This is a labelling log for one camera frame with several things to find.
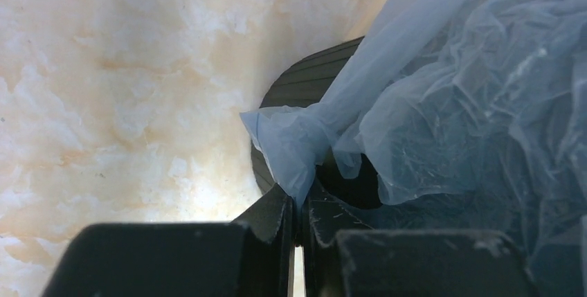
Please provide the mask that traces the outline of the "blue plastic trash bag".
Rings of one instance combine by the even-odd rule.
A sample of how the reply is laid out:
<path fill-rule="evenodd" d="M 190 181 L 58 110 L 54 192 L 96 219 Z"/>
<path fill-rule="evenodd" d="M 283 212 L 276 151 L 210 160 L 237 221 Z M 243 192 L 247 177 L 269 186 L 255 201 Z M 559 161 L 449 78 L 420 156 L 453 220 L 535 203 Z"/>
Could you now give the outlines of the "blue plastic trash bag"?
<path fill-rule="evenodd" d="M 586 295 L 586 0 L 387 0 L 323 97 L 241 115 L 297 204 L 369 163 L 374 228 L 488 228 Z"/>

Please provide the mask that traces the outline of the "black trash bin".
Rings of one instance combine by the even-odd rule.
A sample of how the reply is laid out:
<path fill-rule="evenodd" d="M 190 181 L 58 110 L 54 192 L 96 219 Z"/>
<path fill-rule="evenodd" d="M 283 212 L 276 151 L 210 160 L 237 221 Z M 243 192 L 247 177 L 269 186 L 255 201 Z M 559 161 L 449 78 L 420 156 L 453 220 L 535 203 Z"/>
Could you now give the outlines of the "black trash bin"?
<path fill-rule="evenodd" d="M 290 66 L 271 85 L 261 102 L 261 108 L 308 107 L 318 102 L 362 40 L 362 37 L 358 37 L 343 42 Z M 361 158 L 359 175 L 354 179 L 341 176 L 331 150 L 327 151 L 323 163 L 314 164 L 311 171 L 326 191 L 355 208 L 375 209 L 382 206 L 378 195 L 377 173 L 366 157 Z"/>

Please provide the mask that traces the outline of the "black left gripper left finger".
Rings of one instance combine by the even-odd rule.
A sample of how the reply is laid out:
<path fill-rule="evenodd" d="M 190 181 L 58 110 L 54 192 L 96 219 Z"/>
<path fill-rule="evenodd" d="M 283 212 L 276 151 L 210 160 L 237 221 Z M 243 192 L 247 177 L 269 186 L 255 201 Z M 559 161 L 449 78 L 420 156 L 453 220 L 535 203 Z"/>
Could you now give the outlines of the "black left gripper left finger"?
<path fill-rule="evenodd" d="M 45 296 L 290 296 L 294 204 L 273 187 L 220 223 L 93 224 L 66 248 Z"/>

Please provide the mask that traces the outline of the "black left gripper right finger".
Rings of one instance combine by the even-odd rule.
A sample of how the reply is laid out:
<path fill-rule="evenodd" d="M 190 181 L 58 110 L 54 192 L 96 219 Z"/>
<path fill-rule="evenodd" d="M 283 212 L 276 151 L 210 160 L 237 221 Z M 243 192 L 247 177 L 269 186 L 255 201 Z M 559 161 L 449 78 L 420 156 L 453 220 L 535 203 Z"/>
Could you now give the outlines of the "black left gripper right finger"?
<path fill-rule="evenodd" d="M 307 296 L 537 296 L 517 248 L 475 229 L 375 229 L 315 181 L 302 207 Z"/>

